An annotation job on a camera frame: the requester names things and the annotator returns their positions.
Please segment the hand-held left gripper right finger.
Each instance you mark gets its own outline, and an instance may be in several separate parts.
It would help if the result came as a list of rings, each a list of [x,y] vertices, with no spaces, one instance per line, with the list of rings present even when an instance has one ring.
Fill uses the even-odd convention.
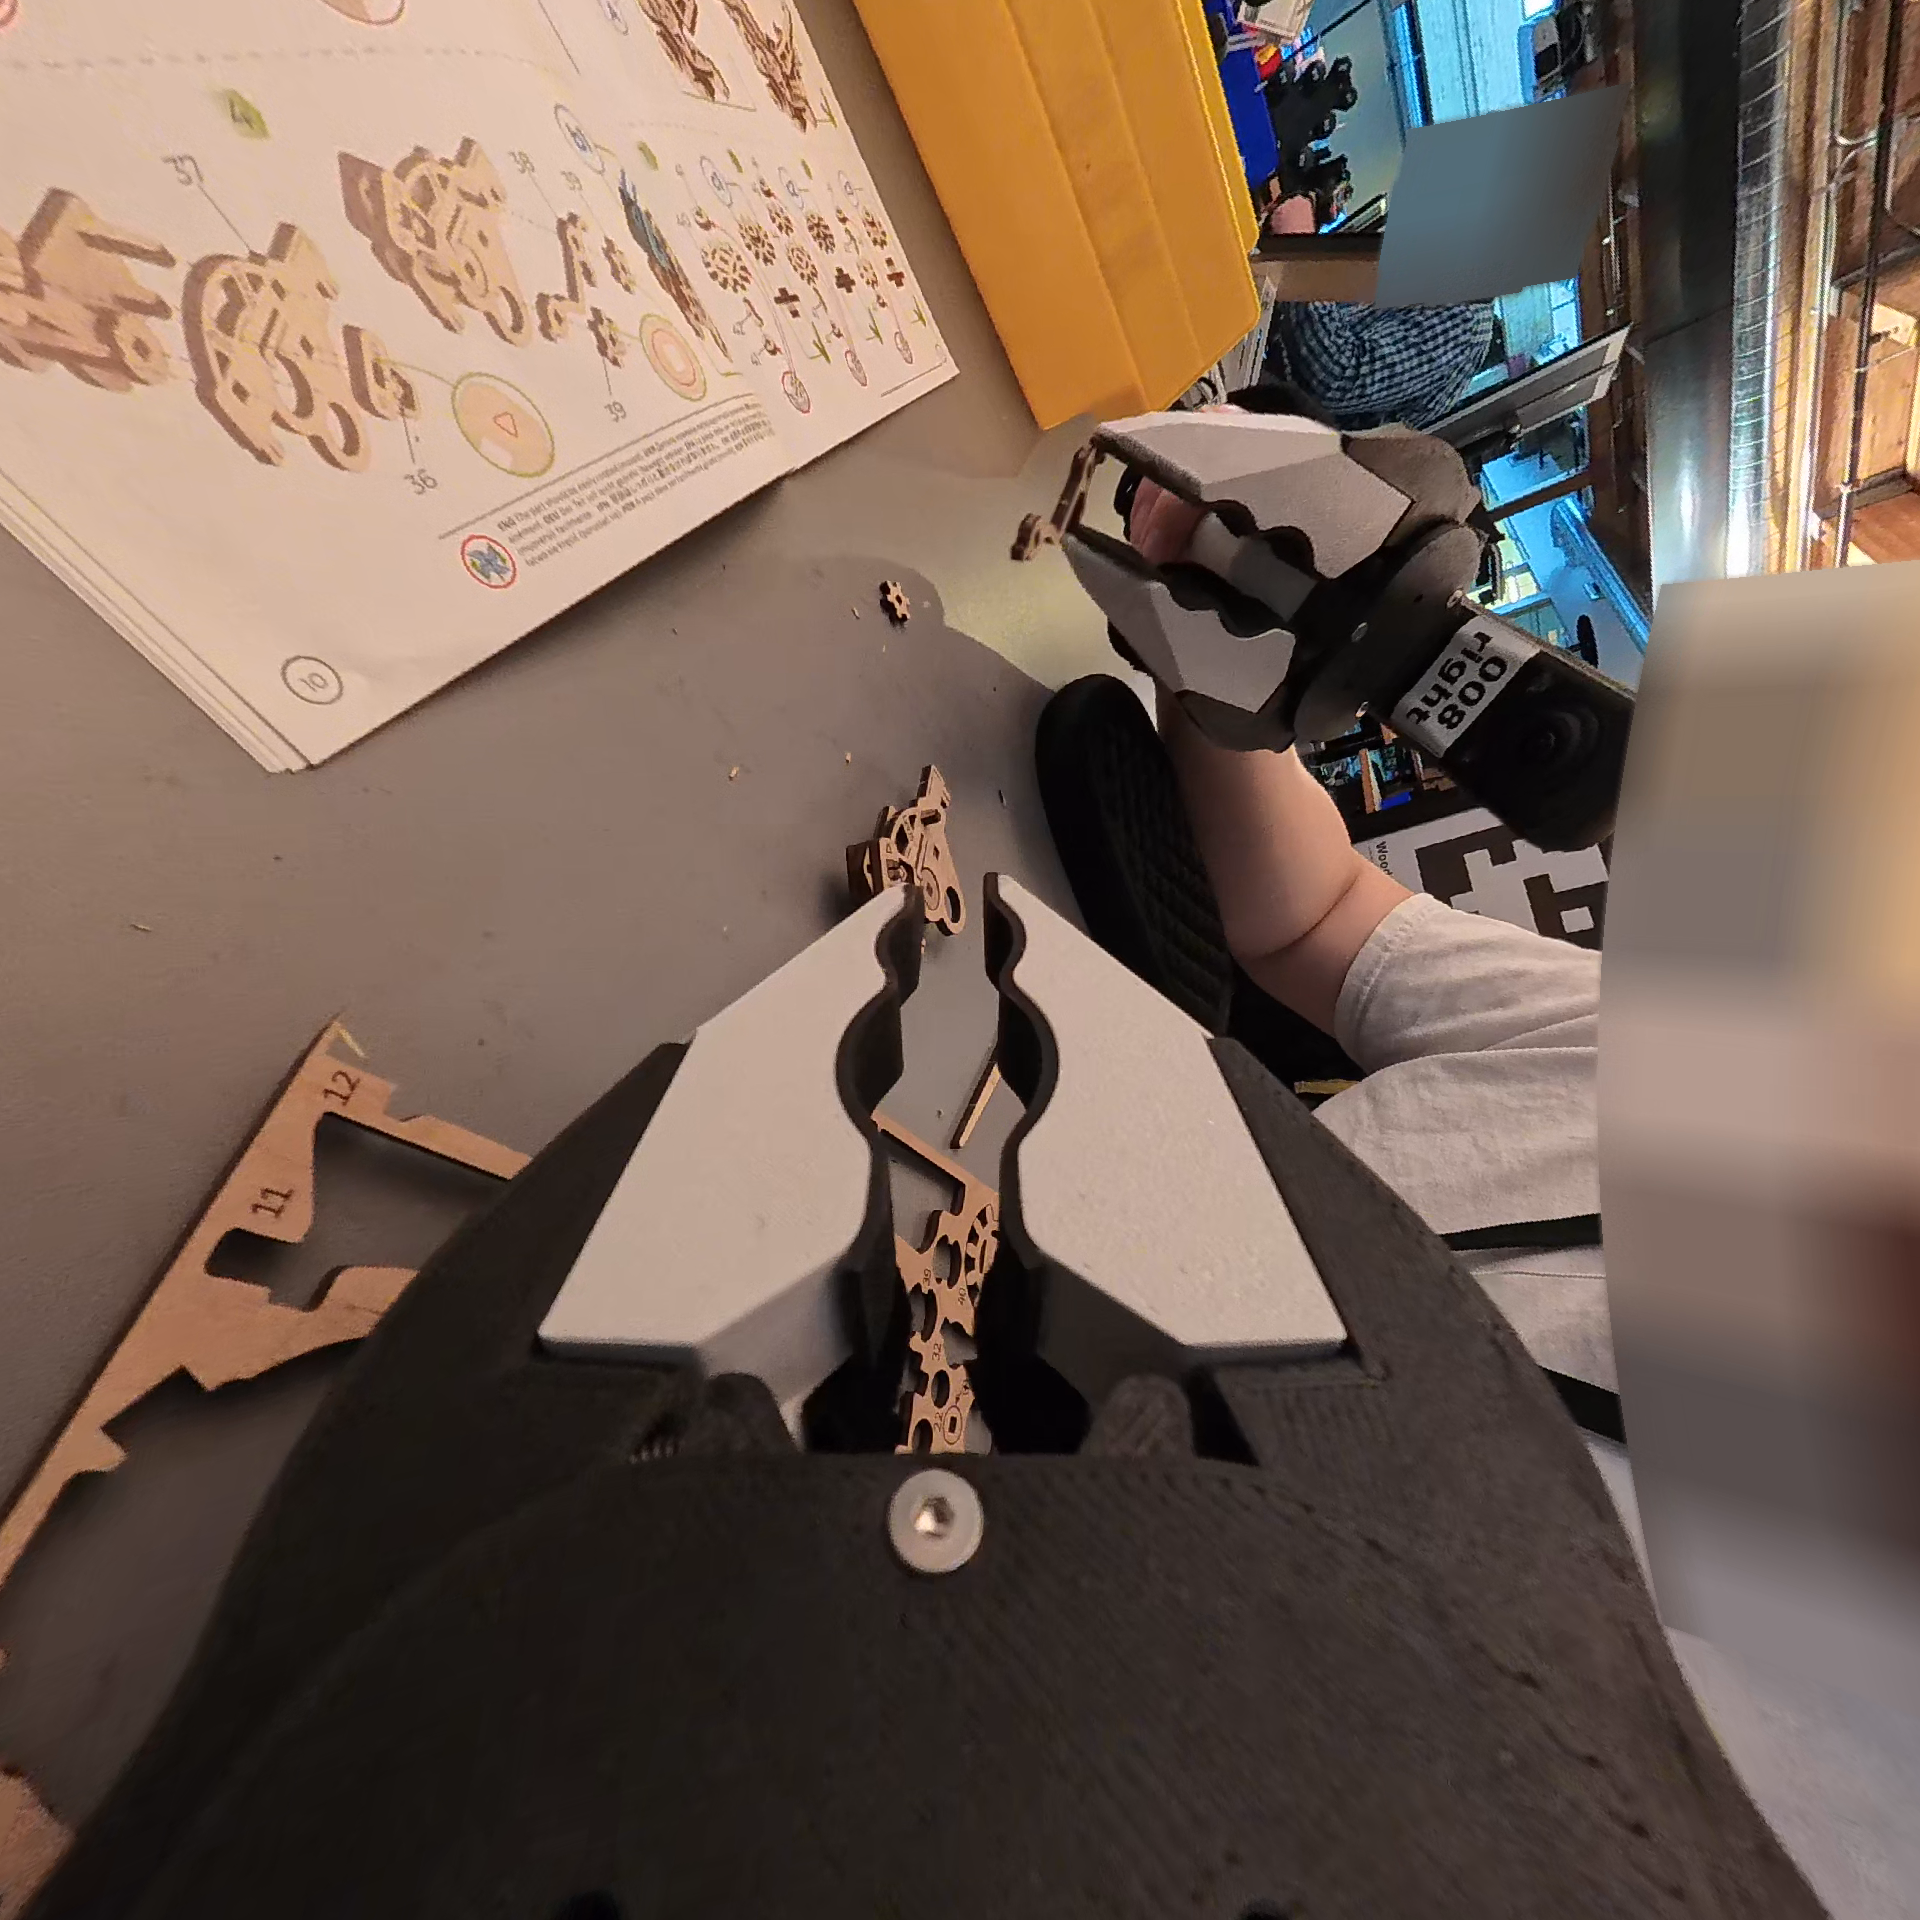
[[[1020,879],[983,887],[1020,1120],[981,1288],[994,1449],[1079,1449],[1132,1378],[1330,1360],[1348,1327],[1225,1070],[1173,998]]]

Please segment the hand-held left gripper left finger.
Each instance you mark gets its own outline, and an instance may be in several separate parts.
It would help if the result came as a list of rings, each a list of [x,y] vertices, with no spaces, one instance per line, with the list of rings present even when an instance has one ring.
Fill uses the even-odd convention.
[[[537,1330],[544,1358],[745,1375],[820,1451],[897,1451],[905,1283],[876,1111],[923,903],[888,887],[701,1021]]]

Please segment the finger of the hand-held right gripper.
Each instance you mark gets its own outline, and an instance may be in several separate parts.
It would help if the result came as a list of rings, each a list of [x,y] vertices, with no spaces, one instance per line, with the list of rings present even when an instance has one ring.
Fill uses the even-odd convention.
[[[1068,533],[1075,581],[1119,647],[1170,691],[1279,717],[1311,574],[1259,535],[1196,533],[1184,560],[1151,561],[1103,533]]]
[[[1333,427],[1303,416],[1127,416],[1105,422],[1092,448],[1234,527],[1296,537],[1322,582],[1372,560],[1413,509],[1413,498],[1360,465]]]

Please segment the wooden crank part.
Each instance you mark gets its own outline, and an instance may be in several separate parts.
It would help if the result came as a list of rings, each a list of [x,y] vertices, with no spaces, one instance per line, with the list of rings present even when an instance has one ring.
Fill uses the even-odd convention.
[[[1049,511],[1031,511],[1020,518],[1011,541],[1011,561],[1026,565],[1044,547],[1059,547],[1072,535],[1089,509],[1097,469],[1108,458],[1097,438],[1084,443],[1071,458],[1064,488]]]

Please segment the perforated wooden model part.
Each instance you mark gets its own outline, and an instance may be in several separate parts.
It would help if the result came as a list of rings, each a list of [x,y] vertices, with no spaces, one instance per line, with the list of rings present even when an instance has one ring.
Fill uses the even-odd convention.
[[[898,1383],[898,1451],[914,1455],[989,1454],[992,1430],[972,1379],[977,1307],[1000,1249],[1000,1194],[943,1146],[876,1115],[897,1163],[945,1189],[920,1238],[897,1233],[905,1299],[905,1354]]]

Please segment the wooden vehicle model assembly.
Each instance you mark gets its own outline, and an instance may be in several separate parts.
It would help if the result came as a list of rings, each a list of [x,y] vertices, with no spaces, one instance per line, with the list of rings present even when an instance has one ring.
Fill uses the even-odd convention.
[[[865,904],[905,883],[920,894],[927,923],[957,937],[970,923],[970,904],[948,835],[951,805],[940,765],[923,765],[914,798],[884,807],[871,834],[847,847],[850,903]]]

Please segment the person's right forearm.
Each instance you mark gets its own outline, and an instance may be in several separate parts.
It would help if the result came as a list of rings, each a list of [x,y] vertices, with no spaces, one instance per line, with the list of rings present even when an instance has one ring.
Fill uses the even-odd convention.
[[[1159,697],[1227,947],[1367,1071],[1487,1061],[1592,1083],[1600,958],[1413,894],[1360,851],[1296,751],[1229,751]]]

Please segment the black white marker sign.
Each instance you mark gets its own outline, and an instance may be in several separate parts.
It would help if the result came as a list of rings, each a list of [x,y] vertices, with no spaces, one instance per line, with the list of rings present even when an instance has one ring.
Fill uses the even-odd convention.
[[[1600,947],[1610,895],[1604,847],[1541,850],[1487,807],[1413,822],[1409,807],[1355,839],[1384,873],[1413,894],[1466,913]]]

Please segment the yellow plastic bin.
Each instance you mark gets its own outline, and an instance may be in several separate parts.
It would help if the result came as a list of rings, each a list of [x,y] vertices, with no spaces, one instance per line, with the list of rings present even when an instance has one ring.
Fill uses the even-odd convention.
[[[1159,411],[1256,326],[1199,2],[860,2],[1040,427]]]

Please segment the laser-cut plywood sheet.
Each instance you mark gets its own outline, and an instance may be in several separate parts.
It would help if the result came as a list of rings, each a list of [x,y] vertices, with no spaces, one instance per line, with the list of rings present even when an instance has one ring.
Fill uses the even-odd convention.
[[[316,1035],[4,1502],[2,1576],[15,1574],[72,1481],[121,1464],[125,1451],[112,1426],[155,1386],[188,1375],[213,1391],[356,1341],[411,1281],[409,1265],[351,1263],[327,1278],[316,1303],[292,1304],[274,1299],[264,1281],[213,1269],[234,1232],[269,1246],[299,1246],[314,1232],[324,1120],[503,1183],[530,1160],[453,1120],[396,1113],[393,1099],[393,1081],[367,1062],[339,1024]]]

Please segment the open instruction booklet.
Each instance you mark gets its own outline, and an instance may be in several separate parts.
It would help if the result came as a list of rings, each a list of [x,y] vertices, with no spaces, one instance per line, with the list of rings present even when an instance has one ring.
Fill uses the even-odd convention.
[[[29,2],[4,527],[260,765],[954,376],[793,5]]]

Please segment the silver ventilation duct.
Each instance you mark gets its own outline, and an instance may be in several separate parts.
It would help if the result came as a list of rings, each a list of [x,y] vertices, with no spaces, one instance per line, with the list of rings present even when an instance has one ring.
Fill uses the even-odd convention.
[[[1737,16],[1730,454],[1724,569],[1794,565],[1805,425],[1801,330],[1818,246],[1821,5],[1746,2]]]

